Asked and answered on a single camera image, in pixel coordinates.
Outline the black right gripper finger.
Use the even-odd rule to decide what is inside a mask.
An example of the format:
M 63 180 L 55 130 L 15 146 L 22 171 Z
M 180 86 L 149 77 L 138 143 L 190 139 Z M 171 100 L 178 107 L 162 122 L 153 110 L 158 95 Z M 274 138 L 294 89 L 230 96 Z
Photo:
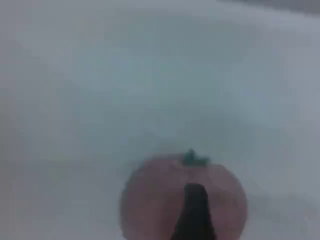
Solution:
M 216 233 L 209 209 L 209 197 L 199 183 L 184 187 L 182 212 L 174 227 L 172 240 L 215 240 Z

